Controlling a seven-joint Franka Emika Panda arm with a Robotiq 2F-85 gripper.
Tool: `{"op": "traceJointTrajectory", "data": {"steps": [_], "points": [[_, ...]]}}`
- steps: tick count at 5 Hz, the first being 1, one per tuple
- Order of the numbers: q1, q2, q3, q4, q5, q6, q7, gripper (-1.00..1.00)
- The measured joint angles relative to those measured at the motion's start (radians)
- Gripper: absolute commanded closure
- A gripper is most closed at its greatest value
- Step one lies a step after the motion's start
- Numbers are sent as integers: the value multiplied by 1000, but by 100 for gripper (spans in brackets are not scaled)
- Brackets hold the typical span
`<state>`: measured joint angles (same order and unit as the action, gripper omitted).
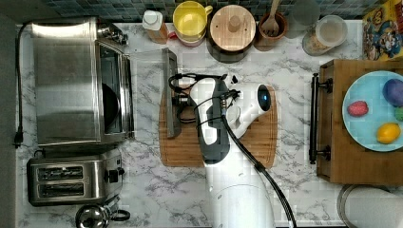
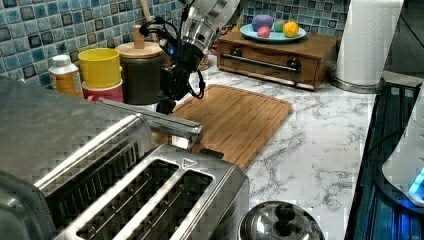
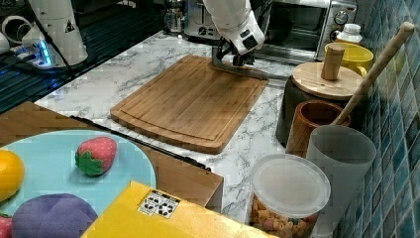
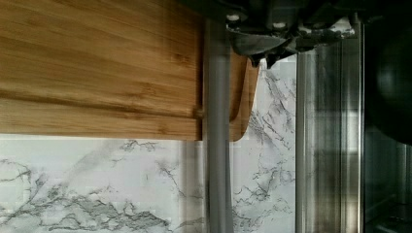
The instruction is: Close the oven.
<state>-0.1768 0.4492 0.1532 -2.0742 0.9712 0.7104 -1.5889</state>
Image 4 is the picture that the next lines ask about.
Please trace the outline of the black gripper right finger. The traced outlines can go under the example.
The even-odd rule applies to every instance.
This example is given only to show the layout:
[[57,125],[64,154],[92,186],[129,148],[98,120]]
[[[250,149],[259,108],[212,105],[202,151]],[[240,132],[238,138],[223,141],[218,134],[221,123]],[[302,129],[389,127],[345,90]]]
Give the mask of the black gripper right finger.
[[340,18],[325,29],[310,29],[300,24],[285,43],[269,51],[265,56],[266,65],[271,68],[277,61],[294,54],[354,37],[355,28],[347,17]]

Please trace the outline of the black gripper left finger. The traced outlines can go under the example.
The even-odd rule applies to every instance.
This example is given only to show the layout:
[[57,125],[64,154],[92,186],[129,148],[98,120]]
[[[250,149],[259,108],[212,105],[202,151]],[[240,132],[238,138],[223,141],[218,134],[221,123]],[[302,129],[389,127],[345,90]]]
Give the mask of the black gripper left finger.
[[226,31],[232,49],[248,57],[257,67],[265,59],[271,67],[290,54],[287,45],[293,26],[293,16],[257,14],[242,17],[240,14],[226,16]]

